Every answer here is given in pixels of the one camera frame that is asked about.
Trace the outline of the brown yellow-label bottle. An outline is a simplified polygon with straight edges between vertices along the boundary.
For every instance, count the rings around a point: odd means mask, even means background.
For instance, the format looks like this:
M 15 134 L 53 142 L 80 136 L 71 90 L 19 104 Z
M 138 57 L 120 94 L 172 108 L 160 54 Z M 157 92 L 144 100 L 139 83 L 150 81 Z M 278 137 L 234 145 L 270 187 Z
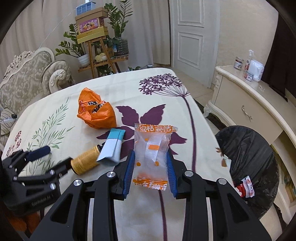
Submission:
M 87 150 L 83 154 L 71 160 L 71 168 L 77 175 L 83 175 L 94 167 L 98 166 L 97 158 L 99 157 L 101 148 L 99 145 Z

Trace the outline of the red white small wrapper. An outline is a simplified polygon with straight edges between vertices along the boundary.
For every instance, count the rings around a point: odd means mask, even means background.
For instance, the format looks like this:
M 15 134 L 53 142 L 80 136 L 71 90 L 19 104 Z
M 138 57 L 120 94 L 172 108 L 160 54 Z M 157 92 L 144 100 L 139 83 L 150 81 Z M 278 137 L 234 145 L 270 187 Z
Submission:
M 235 187 L 235 190 L 242 198 L 252 198 L 255 196 L 255 190 L 249 176 L 243 178 Z

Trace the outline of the blue white tube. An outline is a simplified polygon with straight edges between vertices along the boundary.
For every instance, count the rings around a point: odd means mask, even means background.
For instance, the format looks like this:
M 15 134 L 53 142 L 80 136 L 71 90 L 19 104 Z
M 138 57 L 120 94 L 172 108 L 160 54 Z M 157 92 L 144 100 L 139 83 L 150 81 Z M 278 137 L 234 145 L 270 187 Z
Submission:
M 96 159 L 96 162 L 102 160 L 111 160 L 115 163 L 120 161 L 121 145 L 123 137 L 125 135 L 125 130 L 112 128 L 110 133 L 101 149 L 99 156 Z

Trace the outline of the orange snack bag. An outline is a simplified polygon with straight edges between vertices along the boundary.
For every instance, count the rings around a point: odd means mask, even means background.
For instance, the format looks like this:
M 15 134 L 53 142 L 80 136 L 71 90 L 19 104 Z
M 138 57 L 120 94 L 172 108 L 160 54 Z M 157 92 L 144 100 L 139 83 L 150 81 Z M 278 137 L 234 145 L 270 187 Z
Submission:
M 115 128 L 116 116 L 111 104 L 101 99 L 100 95 L 85 87 L 78 98 L 77 117 L 95 129 Z

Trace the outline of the clear orange snack wrapper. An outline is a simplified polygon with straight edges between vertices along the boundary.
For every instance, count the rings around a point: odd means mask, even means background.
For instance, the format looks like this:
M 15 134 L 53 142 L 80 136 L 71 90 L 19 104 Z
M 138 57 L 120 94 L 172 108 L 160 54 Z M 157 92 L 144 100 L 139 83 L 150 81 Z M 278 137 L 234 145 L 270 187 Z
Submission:
M 167 152 L 171 136 L 178 130 L 170 125 L 134 125 L 135 185 L 165 191 L 168 185 Z

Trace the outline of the black-lined trash bin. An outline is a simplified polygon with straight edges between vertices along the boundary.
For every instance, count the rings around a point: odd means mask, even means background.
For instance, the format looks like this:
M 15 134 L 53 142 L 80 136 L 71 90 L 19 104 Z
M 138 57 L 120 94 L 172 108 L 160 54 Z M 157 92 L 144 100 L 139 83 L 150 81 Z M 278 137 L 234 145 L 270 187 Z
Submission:
M 222 154 L 231 160 L 230 175 L 235 185 L 250 177 L 254 197 L 245 198 L 258 218 L 271 208 L 280 182 L 278 164 L 269 143 L 255 130 L 229 126 L 215 134 Z

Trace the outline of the white power strip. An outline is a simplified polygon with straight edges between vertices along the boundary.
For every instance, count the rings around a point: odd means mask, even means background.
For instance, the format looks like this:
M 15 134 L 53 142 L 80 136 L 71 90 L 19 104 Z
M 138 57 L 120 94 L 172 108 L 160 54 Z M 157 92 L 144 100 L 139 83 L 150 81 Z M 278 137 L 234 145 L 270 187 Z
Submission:
M 10 116 L 6 118 L 1 118 L 1 123 L 7 124 L 7 123 L 14 123 L 17 120 L 18 116 L 16 114 L 11 114 Z

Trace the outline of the cream tv cabinet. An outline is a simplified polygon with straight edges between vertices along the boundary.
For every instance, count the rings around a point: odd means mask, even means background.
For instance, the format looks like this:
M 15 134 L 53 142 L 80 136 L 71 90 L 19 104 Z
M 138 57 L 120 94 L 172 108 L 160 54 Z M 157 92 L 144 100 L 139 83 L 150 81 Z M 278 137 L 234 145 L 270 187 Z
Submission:
M 217 66 L 213 97 L 204 107 L 204 116 L 214 114 L 226 126 L 247 126 L 260 133 L 280 158 L 280 184 L 275 198 L 283 220 L 295 214 L 292 191 L 284 183 L 289 175 L 295 182 L 295 106 L 263 81 L 248 81 L 233 66 Z

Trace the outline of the plant in glass jar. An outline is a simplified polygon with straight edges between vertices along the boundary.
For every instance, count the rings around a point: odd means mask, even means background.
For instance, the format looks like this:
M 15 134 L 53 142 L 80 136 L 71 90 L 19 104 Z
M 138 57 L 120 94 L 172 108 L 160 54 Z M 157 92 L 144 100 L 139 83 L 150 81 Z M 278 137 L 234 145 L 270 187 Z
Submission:
M 104 6 L 108 13 L 109 24 L 114 30 L 114 37 L 112 38 L 114 56 L 124 56 L 129 53 L 128 41 L 122 38 L 122 34 L 128 23 L 127 18 L 133 14 L 130 1 L 120 1 L 119 4 L 119 8 L 112 3 Z

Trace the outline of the stacked gift boxes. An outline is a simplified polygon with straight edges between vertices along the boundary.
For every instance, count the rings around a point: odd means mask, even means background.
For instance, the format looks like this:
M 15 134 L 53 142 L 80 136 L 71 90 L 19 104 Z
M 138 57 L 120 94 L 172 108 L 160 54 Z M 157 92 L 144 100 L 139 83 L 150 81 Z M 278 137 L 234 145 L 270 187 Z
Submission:
M 78 44 L 109 35 L 108 28 L 104 25 L 105 18 L 108 18 L 108 11 L 103 7 L 76 16 Z

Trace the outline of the small glass jar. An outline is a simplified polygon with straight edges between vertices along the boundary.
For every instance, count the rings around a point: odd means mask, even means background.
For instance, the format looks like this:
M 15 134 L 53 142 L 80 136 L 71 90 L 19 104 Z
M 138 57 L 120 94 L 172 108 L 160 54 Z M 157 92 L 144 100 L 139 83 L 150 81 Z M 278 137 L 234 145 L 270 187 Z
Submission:
M 252 80 L 253 80 L 253 74 L 250 73 L 250 72 L 248 72 L 248 71 L 244 72 L 243 77 L 244 77 L 246 80 L 248 80 L 248 81 L 252 81 Z

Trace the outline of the white jug container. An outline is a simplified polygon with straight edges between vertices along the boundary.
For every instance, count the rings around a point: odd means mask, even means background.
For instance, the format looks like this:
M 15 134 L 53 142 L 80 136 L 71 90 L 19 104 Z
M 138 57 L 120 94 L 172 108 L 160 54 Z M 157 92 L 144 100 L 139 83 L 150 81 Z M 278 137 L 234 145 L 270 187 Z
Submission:
M 256 60 L 251 60 L 248 68 L 248 73 L 253 75 L 252 80 L 259 82 L 264 72 L 264 65 Z

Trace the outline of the dark television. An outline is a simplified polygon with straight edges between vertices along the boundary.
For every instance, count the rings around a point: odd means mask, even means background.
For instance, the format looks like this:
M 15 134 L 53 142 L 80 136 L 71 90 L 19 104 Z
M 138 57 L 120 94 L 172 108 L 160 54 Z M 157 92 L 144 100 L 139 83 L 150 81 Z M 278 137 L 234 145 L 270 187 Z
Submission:
M 295 36 L 281 16 L 261 80 L 283 98 L 295 96 Z

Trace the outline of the blue tissue box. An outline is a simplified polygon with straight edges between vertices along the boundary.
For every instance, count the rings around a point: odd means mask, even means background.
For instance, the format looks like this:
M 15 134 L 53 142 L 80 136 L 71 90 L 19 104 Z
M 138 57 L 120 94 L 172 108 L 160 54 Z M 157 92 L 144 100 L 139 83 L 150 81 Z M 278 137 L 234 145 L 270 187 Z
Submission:
M 82 15 L 96 8 L 96 3 L 93 1 L 85 1 L 85 3 L 76 7 L 76 15 Z

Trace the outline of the clear spray bottle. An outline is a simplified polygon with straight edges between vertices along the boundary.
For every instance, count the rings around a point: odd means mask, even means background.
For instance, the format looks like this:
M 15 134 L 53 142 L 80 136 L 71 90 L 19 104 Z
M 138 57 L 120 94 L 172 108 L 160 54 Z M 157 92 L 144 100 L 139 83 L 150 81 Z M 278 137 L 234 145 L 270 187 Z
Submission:
M 248 72 L 248 69 L 249 69 L 249 66 L 250 66 L 250 62 L 254 58 L 254 51 L 253 50 L 249 50 L 248 52 L 249 52 L 248 53 L 248 57 L 247 57 L 247 60 L 245 62 L 245 65 L 244 65 L 244 71 L 243 71 L 244 74 L 246 74 Z

